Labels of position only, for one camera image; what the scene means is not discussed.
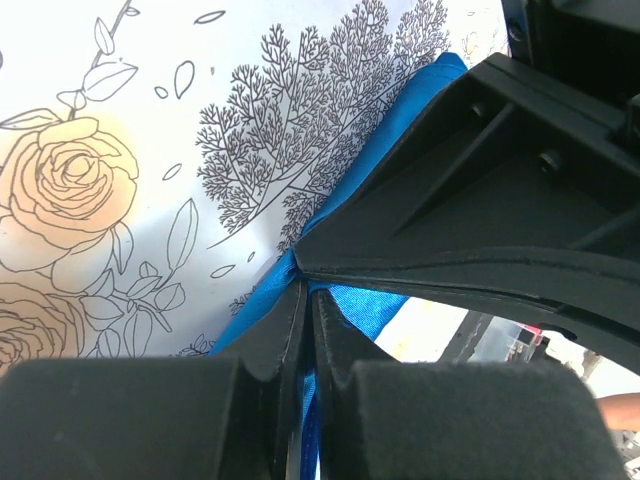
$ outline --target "blue strap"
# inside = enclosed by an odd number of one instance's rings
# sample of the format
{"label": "blue strap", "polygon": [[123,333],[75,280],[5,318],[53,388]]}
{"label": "blue strap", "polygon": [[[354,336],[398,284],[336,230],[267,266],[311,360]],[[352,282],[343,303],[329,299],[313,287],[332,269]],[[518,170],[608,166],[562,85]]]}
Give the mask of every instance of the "blue strap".
{"label": "blue strap", "polygon": [[[457,55],[443,53],[436,62],[422,68],[415,74],[389,109],[380,125],[371,134],[371,137],[342,178],[342,181],[322,208],[316,212],[305,226],[303,235],[355,192],[427,103],[440,90],[465,71],[466,67]],[[218,338],[210,354],[215,354],[225,348],[266,315],[298,273],[293,252],[289,250],[278,260],[258,285],[244,307]],[[318,284],[310,283],[312,290],[318,287]],[[372,339],[375,339],[380,334],[385,325],[407,300],[406,297],[401,295],[339,285],[329,286],[329,291],[344,316]],[[313,374],[310,374],[306,378],[304,389],[304,425],[301,452],[301,478],[303,480],[315,478],[320,423],[318,419],[319,411],[315,408],[314,393],[315,381]]]}

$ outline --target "blue cloth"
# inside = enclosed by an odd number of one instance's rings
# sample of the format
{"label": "blue cloth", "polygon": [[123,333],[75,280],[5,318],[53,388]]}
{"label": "blue cloth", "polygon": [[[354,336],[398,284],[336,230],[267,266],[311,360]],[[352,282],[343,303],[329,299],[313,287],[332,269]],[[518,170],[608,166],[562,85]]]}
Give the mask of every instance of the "blue cloth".
{"label": "blue cloth", "polygon": [[[371,134],[342,181],[305,226],[303,235],[355,192],[427,103],[465,71],[466,67],[457,55],[444,53],[436,62],[415,74]],[[222,350],[266,315],[298,273],[293,252],[289,250],[258,285],[244,307],[218,338],[210,354]],[[318,288],[318,285],[310,283],[310,288],[313,290]],[[329,291],[344,316],[372,339],[380,334],[407,300],[401,295],[339,285],[329,286]],[[312,374],[305,380],[304,393],[301,478],[310,480],[315,478],[319,428]]]}

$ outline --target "fern-like plant drawing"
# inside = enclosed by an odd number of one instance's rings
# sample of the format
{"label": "fern-like plant drawing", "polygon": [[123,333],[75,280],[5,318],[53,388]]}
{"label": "fern-like plant drawing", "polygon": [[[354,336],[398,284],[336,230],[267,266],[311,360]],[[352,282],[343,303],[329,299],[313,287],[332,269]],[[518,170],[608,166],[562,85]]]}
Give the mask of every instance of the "fern-like plant drawing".
{"label": "fern-like plant drawing", "polygon": [[231,238],[273,204],[286,209],[285,252],[333,190],[405,83],[449,47],[443,0],[418,0],[395,34],[381,0],[363,0],[328,37],[297,51],[281,25],[262,37],[262,66],[240,65],[225,105],[202,109],[198,171]]}

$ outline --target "printed flower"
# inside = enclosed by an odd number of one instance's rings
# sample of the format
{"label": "printed flower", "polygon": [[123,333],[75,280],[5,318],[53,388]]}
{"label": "printed flower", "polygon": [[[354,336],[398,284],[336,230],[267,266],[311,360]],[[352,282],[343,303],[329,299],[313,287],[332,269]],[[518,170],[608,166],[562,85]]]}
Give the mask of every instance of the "printed flower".
{"label": "printed flower", "polygon": [[25,360],[82,351],[85,318],[77,298],[65,297],[35,273],[0,268],[0,278],[7,282],[0,283],[0,376]]}
{"label": "printed flower", "polygon": [[30,132],[0,174],[0,263],[18,272],[53,265],[54,285],[79,292],[104,271],[109,231],[128,212],[138,166],[98,121],[79,118]]}

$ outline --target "floral tablecloth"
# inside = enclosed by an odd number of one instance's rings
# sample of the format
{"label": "floral tablecloth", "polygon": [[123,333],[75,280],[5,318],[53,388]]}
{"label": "floral tablecloth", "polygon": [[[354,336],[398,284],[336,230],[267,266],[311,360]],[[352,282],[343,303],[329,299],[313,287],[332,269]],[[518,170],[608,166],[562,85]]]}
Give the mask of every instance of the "floral tablecloth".
{"label": "floral tablecloth", "polygon": [[500,0],[0,3],[0,374],[205,354],[440,52]]}

